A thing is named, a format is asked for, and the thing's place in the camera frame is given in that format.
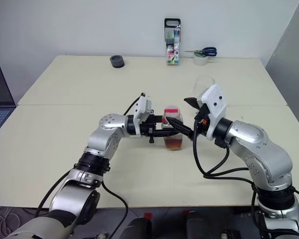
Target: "gray floor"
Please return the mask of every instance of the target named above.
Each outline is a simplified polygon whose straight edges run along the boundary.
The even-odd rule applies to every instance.
[[[185,220],[183,211],[197,211],[209,222],[209,228],[214,239],[220,238],[220,233],[227,229],[239,230],[243,239],[259,239],[258,231],[252,223],[249,213],[236,214],[229,207],[195,207],[195,208],[132,208],[117,231],[113,239],[118,239],[122,230],[131,220],[143,217],[144,213],[153,213],[152,231],[156,238],[160,239],[184,239]],[[13,208],[11,213],[19,215],[21,225],[29,221],[33,216],[25,213],[20,208]],[[124,209],[99,209],[92,221],[84,226],[78,226],[72,239],[93,237],[101,233],[110,233],[124,215]],[[7,226],[12,230],[17,225],[16,218],[7,219]]]

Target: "clear container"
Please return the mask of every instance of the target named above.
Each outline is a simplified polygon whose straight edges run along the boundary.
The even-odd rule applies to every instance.
[[[168,106],[164,109],[164,114],[161,119],[161,128],[172,128],[172,126],[166,120],[166,117],[173,117],[183,122],[183,117],[180,114],[180,110],[176,106]],[[179,150],[181,149],[181,143],[183,135],[178,133],[173,136],[164,137],[165,145],[168,149]]]

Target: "tape roll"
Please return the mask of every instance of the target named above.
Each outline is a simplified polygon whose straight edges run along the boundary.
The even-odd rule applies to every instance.
[[[208,56],[202,57],[194,53],[193,62],[195,65],[204,66],[208,63]]]

